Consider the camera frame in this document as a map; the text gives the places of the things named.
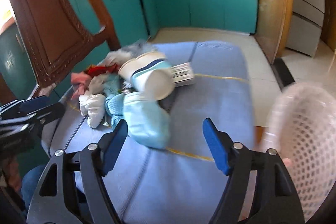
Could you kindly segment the light blue cloth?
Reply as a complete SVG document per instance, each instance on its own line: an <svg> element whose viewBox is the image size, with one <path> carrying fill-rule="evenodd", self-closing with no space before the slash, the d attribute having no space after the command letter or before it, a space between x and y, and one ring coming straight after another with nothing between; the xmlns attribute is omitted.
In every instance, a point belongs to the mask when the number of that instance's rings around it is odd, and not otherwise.
<svg viewBox="0 0 336 224"><path fill-rule="evenodd" d="M155 149L165 149L170 140L169 114L143 92L123 93L117 75L104 83L105 109L115 128L121 119L127 122L128 136L137 143Z"/></svg>

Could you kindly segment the pink plastic wrapper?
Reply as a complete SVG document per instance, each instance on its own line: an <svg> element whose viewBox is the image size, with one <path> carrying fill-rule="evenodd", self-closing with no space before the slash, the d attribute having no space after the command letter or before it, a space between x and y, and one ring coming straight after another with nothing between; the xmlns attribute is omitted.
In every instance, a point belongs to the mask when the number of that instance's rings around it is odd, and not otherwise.
<svg viewBox="0 0 336 224"><path fill-rule="evenodd" d="M71 73L71 84L73 85L72 99L78 99L88 90L92 77L84 72Z"/></svg>

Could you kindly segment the red snack wrapper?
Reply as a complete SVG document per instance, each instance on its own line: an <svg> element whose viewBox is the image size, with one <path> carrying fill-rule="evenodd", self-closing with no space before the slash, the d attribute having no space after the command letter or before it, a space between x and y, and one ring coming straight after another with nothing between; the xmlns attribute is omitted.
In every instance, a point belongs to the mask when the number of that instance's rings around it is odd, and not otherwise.
<svg viewBox="0 0 336 224"><path fill-rule="evenodd" d="M119 69L120 69L120 65L117 65L117 64L112 64L111 66L91 65L83 72L89 75L90 77L94 78L101 74L118 73Z"/></svg>

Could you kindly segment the white blue paper cup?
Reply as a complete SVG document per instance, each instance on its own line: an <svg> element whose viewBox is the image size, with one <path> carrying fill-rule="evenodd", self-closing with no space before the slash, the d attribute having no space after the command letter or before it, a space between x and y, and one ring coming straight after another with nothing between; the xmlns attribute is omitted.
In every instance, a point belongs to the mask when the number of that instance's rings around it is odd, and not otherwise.
<svg viewBox="0 0 336 224"><path fill-rule="evenodd" d="M151 99L160 101L175 89L172 66L164 53L147 52L127 61L118 74L132 87Z"/></svg>

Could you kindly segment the teal kitchen cabinets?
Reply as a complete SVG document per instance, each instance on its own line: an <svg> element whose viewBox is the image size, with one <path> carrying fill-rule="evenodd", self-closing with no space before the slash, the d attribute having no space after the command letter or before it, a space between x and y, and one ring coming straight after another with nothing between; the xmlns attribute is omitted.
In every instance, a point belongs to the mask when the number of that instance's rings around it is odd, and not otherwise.
<svg viewBox="0 0 336 224"><path fill-rule="evenodd" d="M68 0L75 15L92 34L100 23L88 0ZM161 28L195 27L254 34L258 0L102 0L121 46L155 37ZM36 85L29 57L15 35L13 23L1 35L1 74L14 95L27 98Z"/></svg>

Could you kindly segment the operator leg in jeans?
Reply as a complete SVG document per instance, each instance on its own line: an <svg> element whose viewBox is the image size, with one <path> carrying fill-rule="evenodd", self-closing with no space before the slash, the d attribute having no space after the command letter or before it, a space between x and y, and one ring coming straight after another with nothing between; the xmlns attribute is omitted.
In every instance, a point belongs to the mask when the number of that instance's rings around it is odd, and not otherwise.
<svg viewBox="0 0 336 224"><path fill-rule="evenodd" d="M25 203L26 212L29 210L35 189L43 171L45 170L45 167L46 165L36 166L32 170L28 171L22 179L21 195L22 200Z"/></svg>

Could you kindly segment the white plastic mesh bin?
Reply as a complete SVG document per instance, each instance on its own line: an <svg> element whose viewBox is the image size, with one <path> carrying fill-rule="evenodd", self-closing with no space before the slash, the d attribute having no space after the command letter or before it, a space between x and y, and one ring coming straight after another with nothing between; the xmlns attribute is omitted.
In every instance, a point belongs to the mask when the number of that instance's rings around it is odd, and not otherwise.
<svg viewBox="0 0 336 224"><path fill-rule="evenodd" d="M306 223L335 212L335 98L313 83L292 83L277 97L260 144L274 148L297 190Z"/></svg>

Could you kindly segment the brown wooden chair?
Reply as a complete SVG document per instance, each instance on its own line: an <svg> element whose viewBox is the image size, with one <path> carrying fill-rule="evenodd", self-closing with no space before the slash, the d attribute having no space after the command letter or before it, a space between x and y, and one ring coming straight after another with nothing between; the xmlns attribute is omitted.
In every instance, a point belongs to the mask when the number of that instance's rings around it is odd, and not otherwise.
<svg viewBox="0 0 336 224"><path fill-rule="evenodd" d="M50 95L100 44L107 43L112 51L121 47L102 0L88 0L101 26L96 34L84 27L68 0L9 1L36 79L31 98Z"/></svg>

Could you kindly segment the white blue medicine box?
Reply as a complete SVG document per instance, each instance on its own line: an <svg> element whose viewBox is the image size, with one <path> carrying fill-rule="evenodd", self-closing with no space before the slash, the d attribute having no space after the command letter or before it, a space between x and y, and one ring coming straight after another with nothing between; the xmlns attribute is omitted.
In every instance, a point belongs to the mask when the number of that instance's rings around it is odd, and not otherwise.
<svg viewBox="0 0 336 224"><path fill-rule="evenodd" d="M171 68L171 71L175 87L194 84L195 75L190 63L175 65Z"/></svg>

